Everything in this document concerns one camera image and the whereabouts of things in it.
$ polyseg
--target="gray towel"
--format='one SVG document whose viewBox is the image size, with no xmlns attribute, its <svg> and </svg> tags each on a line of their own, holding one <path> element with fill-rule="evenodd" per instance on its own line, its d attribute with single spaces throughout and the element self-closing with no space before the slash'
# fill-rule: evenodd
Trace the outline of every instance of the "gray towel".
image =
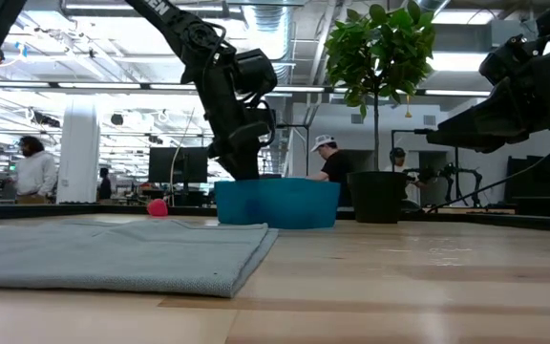
<svg viewBox="0 0 550 344">
<path fill-rule="evenodd" d="M 176 220 L 68 220 L 0 228 L 0 288 L 180 292 L 233 297 L 278 231 Z"/>
</svg>

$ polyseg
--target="white cap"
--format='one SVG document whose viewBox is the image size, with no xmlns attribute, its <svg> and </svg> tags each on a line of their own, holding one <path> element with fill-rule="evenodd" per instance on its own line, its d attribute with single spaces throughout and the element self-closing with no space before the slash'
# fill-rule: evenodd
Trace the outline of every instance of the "white cap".
<svg viewBox="0 0 550 344">
<path fill-rule="evenodd" d="M 311 152 L 315 152 L 322 144 L 336 142 L 330 135 L 320 135 L 315 138 L 315 145 L 311 148 Z"/>
</svg>

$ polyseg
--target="black plant pot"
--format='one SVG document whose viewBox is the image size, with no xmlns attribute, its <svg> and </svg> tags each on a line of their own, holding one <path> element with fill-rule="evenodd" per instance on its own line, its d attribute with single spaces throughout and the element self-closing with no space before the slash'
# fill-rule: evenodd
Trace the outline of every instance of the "black plant pot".
<svg viewBox="0 0 550 344">
<path fill-rule="evenodd" d="M 398 172 L 348 174 L 355 220 L 368 224 L 396 224 L 405 195 L 407 176 Z"/>
</svg>

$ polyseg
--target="white shirt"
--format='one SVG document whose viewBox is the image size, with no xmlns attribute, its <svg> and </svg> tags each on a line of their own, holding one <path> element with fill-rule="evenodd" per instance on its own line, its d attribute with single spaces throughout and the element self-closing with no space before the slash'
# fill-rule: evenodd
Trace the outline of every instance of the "white shirt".
<svg viewBox="0 0 550 344">
<path fill-rule="evenodd" d="M 408 167 L 407 165 L 402 165 L 402 166 L 394 165 L 393 166 L 393 171 L 394 172 L 401 172 L 402 173 L 406 169 L 411 169 L 411 168 Z M 389 165 L 388 167 L 386 167 L 382 171 L 383 172 L 391 172 L 391 165 Z M 417 178 L 417 176 L 419 176 L 419 174 L 417 174 L 416 172 L 409 172 L 409 173 L 407 173 L 407 176 Z M 419 199 L 419 197 L 417 195 L 417 191 L 418 191 L 417 186 L 411 184 L 411 181 L 407 181 L 407 188 L 405 188 L 405 192 L 407 193 L 407 199 L 415 201 L 417 203 L 417 201 Z"/>
<path fill-rule="evenodd" d="M 16 164 L 16 193 L 46 196 L 53 191 L 57 172 L 53 156 L 46 151 L 19 161 Z"/>
</svg>

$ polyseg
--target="black t-shirt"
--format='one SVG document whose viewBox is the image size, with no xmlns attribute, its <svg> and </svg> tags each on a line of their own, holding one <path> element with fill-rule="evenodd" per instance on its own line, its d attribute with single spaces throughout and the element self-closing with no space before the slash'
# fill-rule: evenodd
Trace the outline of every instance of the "black t-shirt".
<svg viewBox="0 0 550 344">
<path fill-rule="evenodd" d="M 341 184 L 340 206 L 351 206 L 351 194 L 348 188 L 348 173 L 352 172 L 351 169 L 351 161 L 342 151 L 329 156 L 324 167 L 322 167 L 322 172 L 328 175 L 330 182 Z"/>
<path fill-rule="evenodd" d="M 112 183 L 109 178 L 103 178 L 101 187 L 99 188 L 99 199 L 109 200 L 112 198 Z"/>
</svg>

